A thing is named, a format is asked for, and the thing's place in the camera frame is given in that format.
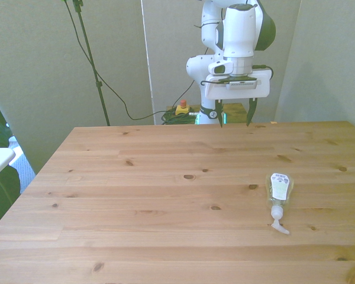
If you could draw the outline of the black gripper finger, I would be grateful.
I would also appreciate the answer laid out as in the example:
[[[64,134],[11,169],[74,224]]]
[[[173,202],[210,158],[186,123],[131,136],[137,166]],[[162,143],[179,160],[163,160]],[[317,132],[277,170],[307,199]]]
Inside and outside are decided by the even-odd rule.
[[[215,111],[217,112],[217,118],[219,121],[220,126],[223,126],[223,103],[222,100],[216,100],[215,101]]]
[[[246,125],[249,126],[257,108],[257,98],[249,99],[249,109],[246,116]]]

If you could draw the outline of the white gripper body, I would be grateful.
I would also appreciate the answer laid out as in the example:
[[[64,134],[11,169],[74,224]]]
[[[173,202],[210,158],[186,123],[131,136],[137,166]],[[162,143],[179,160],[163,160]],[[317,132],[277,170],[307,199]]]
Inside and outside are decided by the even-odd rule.
[[[207,99],[265,98],[269,93],[270,69],[257,69],[241,76],[208,75],[204,80]]]

